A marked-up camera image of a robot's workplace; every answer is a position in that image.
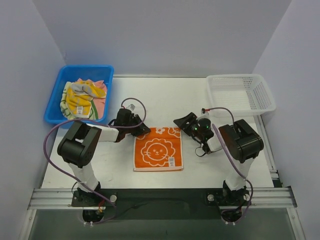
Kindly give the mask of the orange lion print towel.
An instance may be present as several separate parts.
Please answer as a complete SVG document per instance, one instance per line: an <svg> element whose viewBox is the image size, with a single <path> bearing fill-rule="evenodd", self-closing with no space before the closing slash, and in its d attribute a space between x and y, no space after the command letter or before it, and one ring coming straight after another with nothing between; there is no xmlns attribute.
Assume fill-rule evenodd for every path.
<svg viewBox="0 0 320 240"><path fill-rule="evenodd" d="M184 168L182 136L178 127L152 127L151 132L135 138L135 172L173 172Z"/></svg>

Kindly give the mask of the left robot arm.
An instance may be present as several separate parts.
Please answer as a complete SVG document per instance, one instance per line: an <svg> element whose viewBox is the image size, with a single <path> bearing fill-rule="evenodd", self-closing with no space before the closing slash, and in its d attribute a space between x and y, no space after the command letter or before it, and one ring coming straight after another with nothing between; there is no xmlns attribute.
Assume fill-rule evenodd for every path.
<svg viewBox="0 0 320 240"><path fill-rule="evenodd" d="M119 109L116 118L108 126L75 121L59 143L57 154L80 180L76 197L98 198L92 191L99 193L101 184L91 164L98 142L118 143L126 135L141 137L150 132L151 129L143 123L140 116L127 108Z"/></svg>

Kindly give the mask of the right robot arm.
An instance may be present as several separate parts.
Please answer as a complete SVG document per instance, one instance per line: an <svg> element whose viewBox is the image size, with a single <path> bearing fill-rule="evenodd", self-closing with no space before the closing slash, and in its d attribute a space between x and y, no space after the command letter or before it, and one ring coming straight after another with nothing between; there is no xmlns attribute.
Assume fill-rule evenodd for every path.
<svg viewBox="0 0 320 240"><path fill-rule="evenodd" d="M228 200L249 200L247 180L251 165L264 149L259 134L244 120L216 127L207 113L200 117L193 112L173 120L185 134L198 142L205 154L222 148L232 170L222 184L223 197Z"/></svg>

